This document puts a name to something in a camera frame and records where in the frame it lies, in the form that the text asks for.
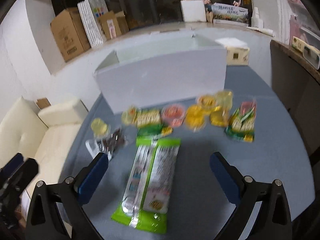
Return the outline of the pale yellow jelly cup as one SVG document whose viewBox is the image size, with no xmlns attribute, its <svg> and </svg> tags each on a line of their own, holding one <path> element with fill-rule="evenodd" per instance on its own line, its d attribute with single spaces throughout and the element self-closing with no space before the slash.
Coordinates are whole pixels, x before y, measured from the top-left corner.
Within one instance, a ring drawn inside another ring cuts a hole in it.
<svg viewBox="0 0 320 240">
<path fill-rule="evenodd" d="M 101 118 L 95 118 L 91 122 L 91 130 L 95 138 L 105 138 L 110 132 L 110 126 L 106 124 Z"/>
</svg>

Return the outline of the green noodle snack packet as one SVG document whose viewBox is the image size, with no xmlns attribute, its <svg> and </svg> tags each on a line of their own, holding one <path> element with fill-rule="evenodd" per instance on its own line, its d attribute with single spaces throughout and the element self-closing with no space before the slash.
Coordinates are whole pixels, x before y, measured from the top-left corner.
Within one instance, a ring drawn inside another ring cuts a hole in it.
<svg viewBox="0 0 320 240">
<path fill-rule="evenodd" d="M 226 135 L 237 141 L 253 142 L 256 107 L 256 101 L 242 102 L 229 119 Z"/>
</svg>

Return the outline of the dark chocolate snack packet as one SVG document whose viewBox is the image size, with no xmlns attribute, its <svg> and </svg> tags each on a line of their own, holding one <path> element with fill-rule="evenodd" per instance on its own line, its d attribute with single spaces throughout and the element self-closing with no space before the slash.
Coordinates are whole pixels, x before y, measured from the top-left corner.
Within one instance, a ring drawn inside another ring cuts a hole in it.
<svg viewBox="0 0 320 240">
<path fill-rule="evenodd" d="M 128 143 L 124 130 L 122 128 L 118 128 L 103 139 L 87 140 L 85 145 L 93 159 L 98 153 L 103 152 L 108 156 L 108 161 L 111 161 L 117 150 L 125 147 Z"/>
</svg>

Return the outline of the long green snack pack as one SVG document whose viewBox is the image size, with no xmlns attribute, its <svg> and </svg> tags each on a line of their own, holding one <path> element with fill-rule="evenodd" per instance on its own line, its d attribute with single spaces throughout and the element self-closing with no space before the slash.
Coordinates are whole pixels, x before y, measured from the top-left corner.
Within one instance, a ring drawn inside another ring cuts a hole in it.
<svg viewBox="0 0 320 240">
<path fill-rule="evenodd" d="M 167 232 L 167 213 L 181 140 L 138 137 L 123 198 L 112 220 L 153 233 Z"/>
</svg>

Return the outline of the orange jelly cup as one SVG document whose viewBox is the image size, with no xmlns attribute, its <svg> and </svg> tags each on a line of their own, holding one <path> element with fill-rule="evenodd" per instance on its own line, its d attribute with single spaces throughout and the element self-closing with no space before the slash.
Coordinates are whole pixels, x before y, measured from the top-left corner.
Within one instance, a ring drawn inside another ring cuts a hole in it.
<svg viewBox="0 0 320 240">
<path fill-rule="evenodd" d="M 193 132 L 199 131 L 206 125 L 206 115 L 199 105 L 191 105 L 185 114 L 185 126 Z"/>
</svg>

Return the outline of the light green jelly cup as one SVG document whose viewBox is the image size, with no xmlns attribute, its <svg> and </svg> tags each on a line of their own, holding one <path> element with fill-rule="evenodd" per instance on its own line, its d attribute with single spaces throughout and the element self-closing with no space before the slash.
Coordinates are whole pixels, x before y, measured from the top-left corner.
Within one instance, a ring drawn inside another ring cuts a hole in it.
<svg viewBox="0 0 320 240">
<path fill-rule="evenodd" d="M 231 110 L 233 106 L 233 92 L 222 90 L 215 94 L 216 104 L 226 110 Z"/>
</svg>

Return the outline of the printed lid jelly cup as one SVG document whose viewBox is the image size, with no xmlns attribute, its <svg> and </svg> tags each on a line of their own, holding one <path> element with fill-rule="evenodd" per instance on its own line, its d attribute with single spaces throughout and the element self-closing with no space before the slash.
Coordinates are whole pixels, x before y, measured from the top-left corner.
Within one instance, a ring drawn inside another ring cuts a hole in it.
<svg viewBox="0 0 320 240">
<path fill-rule="evenodd" d="M 204 110 L 210 111 L 216 105 L 216 99 L 213 95 L 205 94 L 201 95 L 196 99 L 196 103 L 201 106 Z"/>
</svg>

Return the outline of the green yellow cracker packet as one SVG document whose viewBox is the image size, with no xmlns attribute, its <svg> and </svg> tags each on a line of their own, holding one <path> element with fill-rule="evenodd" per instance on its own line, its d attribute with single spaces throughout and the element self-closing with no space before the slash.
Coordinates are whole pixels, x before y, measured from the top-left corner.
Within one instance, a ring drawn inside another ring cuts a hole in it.
<svg viewBox="0 0 320 240">
<path fill-rule="evenodd" d="M 138 138 L 158 139 L 173 133 L 173 128 L 162 121 L 161 111 L 157 108 L 138 111 L 135 124 Z"/>
</svg>

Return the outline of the pink jelly cup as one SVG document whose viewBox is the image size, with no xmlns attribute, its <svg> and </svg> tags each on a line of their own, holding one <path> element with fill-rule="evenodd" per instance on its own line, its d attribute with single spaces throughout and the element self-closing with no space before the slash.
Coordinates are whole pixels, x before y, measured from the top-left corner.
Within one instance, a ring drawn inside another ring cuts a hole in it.
<svg viewBox="0 0 320 240">
<path fill-rule="evenodd" d="M 178 103 L 167 105 L 161 111 L 162 121 L 172 128 L 180 127 L 184 117 L 185 107 Z"/>
</svg>

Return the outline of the cream sofa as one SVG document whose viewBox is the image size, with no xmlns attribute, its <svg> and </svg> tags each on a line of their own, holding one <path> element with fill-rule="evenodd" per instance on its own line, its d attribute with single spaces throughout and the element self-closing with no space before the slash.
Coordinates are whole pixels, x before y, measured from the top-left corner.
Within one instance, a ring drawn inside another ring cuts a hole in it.
<svg viewBox="0 0 320 240">
<path fill-rule="evenodd" d="M 27 217 L 39 180 L 56 184 L 72 143 L 88 114 L 81 100 L 73 99 L 34 112 L 36 105 L 17 99 L 1 121 L 1 166 L 16 154 L 34 158 L 39 172 L 22 194 L 22 216 Z"/>
</svg>

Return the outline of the dark wooden cabinet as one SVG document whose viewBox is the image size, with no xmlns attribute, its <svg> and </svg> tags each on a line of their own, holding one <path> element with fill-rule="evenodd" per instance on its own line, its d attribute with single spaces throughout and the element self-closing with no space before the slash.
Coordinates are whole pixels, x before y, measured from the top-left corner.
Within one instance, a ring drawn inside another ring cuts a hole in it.
<svg viewBox="0 0 320 240">
<path fill-rule="evenodd" d="M 303 139 L 309 155 L 319 148 L 319 72 L 291 47 L 270 42 L 271 87 Z"/>
</svg>

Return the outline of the large cardboard box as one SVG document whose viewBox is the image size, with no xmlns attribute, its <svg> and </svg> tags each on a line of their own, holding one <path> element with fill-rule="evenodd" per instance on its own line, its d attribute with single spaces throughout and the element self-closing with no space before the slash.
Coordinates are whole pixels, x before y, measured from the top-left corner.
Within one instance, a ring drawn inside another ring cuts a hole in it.
<svg viewBox="0 0 320 240">
<path fill-rule="evenodd" d="M 50 23 L 50 28 L 65 62 L 91 48 L 76 7 L 60 12 Z"/>
</svg>

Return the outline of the green white box on cabinet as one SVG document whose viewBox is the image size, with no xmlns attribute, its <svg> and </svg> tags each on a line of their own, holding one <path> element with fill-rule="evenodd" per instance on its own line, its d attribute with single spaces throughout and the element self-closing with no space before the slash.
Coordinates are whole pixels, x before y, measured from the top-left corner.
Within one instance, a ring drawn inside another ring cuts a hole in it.
<svg viewBox="0 0 320 240">
<path fill-rule="evenodd" d="M 316 47 L 307 44 L 295 36 L 292 37 L 291 46 L 299 51 L 313 68 L 319 70 L 319 50 Z"/>
</svg>

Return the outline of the tissue box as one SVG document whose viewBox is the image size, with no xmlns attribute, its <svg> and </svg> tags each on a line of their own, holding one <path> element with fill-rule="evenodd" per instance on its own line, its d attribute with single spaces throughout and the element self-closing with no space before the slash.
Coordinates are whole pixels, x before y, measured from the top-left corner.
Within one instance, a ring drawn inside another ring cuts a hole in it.
<svg viewBox="0 0 320 240">
<path fill-rule="evenodd" d="M 227 50 L 226 62 L 229 66 L 247 66 L 249 51 L 247 43 L 234 37 L 224 37 L 215 40 Z"/>
</svg>

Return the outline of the small cardboard box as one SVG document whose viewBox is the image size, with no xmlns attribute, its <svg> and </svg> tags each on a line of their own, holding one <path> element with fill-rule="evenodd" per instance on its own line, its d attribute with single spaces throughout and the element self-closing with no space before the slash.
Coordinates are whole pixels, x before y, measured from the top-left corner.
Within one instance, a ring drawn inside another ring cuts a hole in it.
<svg viewBox="0 0 320 240">
<path fill-rule="evenodd" d="M 129 27 L 123 11 L 109 11 L 98 18 L 107 40 L 112 40 L 129 32 Z"/>
</svg>

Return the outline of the white storage box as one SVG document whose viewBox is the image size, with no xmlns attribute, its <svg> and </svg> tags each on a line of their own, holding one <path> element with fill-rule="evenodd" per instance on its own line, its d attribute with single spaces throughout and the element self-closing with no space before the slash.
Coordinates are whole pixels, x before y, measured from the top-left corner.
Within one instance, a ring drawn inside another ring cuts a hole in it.
<svg viewBox="0 0 320 240">
<path fill-rule="evenodd" d="M 214 94 L 225 87 L 226 48 L 193 31 L 140 35 L 95 70 L 114 114 Z"/>
</svg>

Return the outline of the white dotted paper bag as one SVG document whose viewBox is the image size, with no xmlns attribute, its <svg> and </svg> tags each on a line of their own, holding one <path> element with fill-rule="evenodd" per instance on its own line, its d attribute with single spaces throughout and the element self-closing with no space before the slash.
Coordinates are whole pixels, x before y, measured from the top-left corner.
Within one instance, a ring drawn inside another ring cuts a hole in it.
<svg viewBox="0 0 320 240">
<path fill-rule="evenodd" d="M 94 48 L 103 44 L 106 37 L 99 18 L 108 13 L 105 0 L 84 0 L 77 6 L 90 46 Z"/>
</svg>

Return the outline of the white bottle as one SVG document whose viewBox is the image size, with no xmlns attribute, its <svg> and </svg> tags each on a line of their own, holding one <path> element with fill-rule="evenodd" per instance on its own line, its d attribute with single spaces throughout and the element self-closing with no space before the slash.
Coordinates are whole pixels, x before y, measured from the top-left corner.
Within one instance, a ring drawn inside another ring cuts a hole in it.
<svg viewBox="0 0 320 240">
<path fill-rule="evenodd" d="M 259 9 L 257 7 L 254 7 L 252 12 L 251 27 L 254 27 L 254 28 L 264 27 L 263 20 L 260 18 Z"/>
</svg>

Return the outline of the printed landscape carton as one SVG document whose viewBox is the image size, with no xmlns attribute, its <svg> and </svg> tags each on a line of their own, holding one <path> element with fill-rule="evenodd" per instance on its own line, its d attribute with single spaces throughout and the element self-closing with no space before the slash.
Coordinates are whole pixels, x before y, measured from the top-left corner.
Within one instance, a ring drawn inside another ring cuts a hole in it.
<svg viewBox="0 0 320 240">
<path fill-rule="evenodd" d="M 234 24 L 247 27 L 249 24 L 248 10 L 228 4 L 212 4 L 213 23 Z"/>
</svg>

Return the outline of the white foam box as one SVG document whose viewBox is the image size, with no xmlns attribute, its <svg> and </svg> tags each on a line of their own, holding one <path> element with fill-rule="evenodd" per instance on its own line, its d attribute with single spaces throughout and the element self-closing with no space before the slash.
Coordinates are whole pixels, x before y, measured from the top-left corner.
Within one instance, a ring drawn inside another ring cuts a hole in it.
<svg viewBox="0 0 320 240">
<path fill-rule="evenodd" d="M 184 22 L 207 22 L 203 1 L 182 0 L 180 4 Z"/>
</svg>

